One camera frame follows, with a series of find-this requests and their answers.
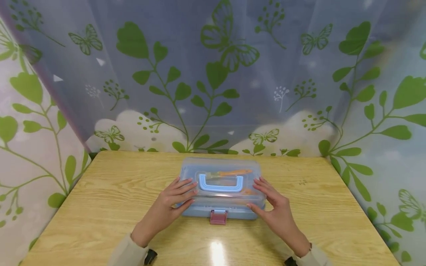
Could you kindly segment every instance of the finger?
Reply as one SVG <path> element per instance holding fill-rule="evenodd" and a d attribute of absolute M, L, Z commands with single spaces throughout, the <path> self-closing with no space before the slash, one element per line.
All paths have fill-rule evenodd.
<path fill-rule="evenodd" d="M 192 184 L 190 184 L 190 185 L 183 186 L 183 187 L 178 188 L 178 189 L 172 189 L 172 190 L 170 190 L 170 195 L 175 196 L 175 195 L 182 195 L 182 194 L 185 194 L 186 192 L 188 192 L 188 191 L 190 191 L 191 189 L 195 188 L 195 187 L 197 186 L 197 184 L 198 184 L 198 183 L 197 183 L 197 182 L 195 182 L 195 183 L 192 183 Z"/>
<path fill-rule="evenodd" d="M 192 178 L 188 178 L 188 179 L 179 181 L 178 183 L 176 183 L 175 185 L 173 185 L 172 189 L 178 189 L 178 188 L 180 188 L 182 186 L 185 186 L 185 185 L 187 185 L 187 184 L 189 184 L 191 182 L 192 182 Z"/>
<path fill-rule="evenodd" d="M 191 204 L 194 203 L 193 199 L 185 201 L 184 204 L 180 205 L 178 208 L 174 209 L 173 211 L 176 212 L 178 215 L 181 215 L 184 211 L 186 211 Z"/>
<path fill-rule="evenodd" d="M 198 193 L 197 190 L 193 190 L 193 191 L 190 191 L 190 192 L 185 193 L 183 195 L 172 196 L 172 204 L 177 204 L 177 203 L 180 203 L 180 202 L 187 201 L 188 199 L 197 195 L 197 193 Z"/>
<path fill-rule="evenodd" d="M 249 204 L 247 204 L 247 207 L 249 207 L 254 213 L 256 213 L 262 219 L 265 218 L 266 212 L 264 210 L 262 210 L 261 208 L 259 208 L 256 204 L 250 204 L 249 203 Z"/>
<path fill-rule="evenodd" d="M 266 197 L 268 198 L 270 198 L 272 201 L 274 201 L 274 200 L 276 200 L 277 199 L 277 192 L 276 191 L 274 191 L 274 190 L 270 190 L 269 188 L 267 188 L 267 187 L 264 187 L 264 186 L 259 186 L 259 185 L 257 185 L 257 184 L 253 184 L 253 187 L 255 188 L 255 189 L 257 189 L 257 190 L 259 190 L 260 192 L 262 192 L 263 194 L 265 194 L 266 195 Z"/>
<path fill-rule="evenodd" d="M 268 187 L 273 189 L 273 186 L 266 180 L 263 178 L 263 176 L 260 177 L 260 181 L 262 181 L 263 183 L 265 183 Z"/>
<path fill-rule="evenodd" d="M 175 184 L 177 184 L 180 180 L 180 176 L 176 177 L 175 179 L 173 179 L 172 183 L 170 183 L 170 185 L 167 186 L 167 188 L 170 188 L 172 186 L 174 186 Z"/>

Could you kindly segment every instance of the sleeve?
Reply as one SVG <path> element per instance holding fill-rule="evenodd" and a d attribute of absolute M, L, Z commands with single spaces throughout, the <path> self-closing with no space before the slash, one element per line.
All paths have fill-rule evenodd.
<path fill-rule="evenodd" d="M 295 261 L 298 266 L 332 266 L 325 253 L 314 244 L 304 257 L 295 256 Z"/>
<path fill-rule="evenodd" d="M 136 245 L 130 238 L 130 234 L 118 244 L 112 252 L 111 258 L 108 261 L 108 266 L 139 266 L 144 264 L 147 256 L 148 247 L 141 248 Z"/>

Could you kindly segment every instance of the white cloud print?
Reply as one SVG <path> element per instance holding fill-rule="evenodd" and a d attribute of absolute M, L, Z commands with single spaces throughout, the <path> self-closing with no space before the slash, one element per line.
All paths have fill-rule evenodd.
<path fill-rule="evenodd" d="M 165 123 L 150 120 L 149 115 L 126 110 L 121 112 L 116 120 L 101 119 L 96 122 L 95 132 L 86 141 L 86 145 L 92 152 L 97 152 L 101 148 L 176 152 L 172 143 L 186 141 L 182 132 Z"/>

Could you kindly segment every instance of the wooden table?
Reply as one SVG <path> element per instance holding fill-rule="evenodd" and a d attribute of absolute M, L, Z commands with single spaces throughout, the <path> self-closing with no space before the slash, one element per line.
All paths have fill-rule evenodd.
<path fill-rule="evenodd" d="M 324 158 L 157 152 L 99 153 L 21 266 L 104 266 L 173 178 L 185 157 L 252 159 L 290 198 L 294 218 L 334 265 L 398 265 L 348 188 Z M 155 265 L 283 265 L 288 247 L 260 220 L 180 217 L 150 247 Z"/>

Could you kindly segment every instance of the white triangle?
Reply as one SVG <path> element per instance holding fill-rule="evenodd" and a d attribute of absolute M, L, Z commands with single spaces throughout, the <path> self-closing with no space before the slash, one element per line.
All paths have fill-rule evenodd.
<path fill-rule="evenodd" d="M 54 82 L 58 82 L 58 81 L 63 81 L 63 79 L 61 79 L 60 77 L 58 77 L 57 75 L 53 75 L 53 81 Z"/>
<path fill-rule="evenodd" d="M 100 66 L 105 65 L 105 61 L 104 60 L 99 59 L 99 58 L 96 58 L 96 60 L 98 61 L 98 63 L 99 63 Z"/>

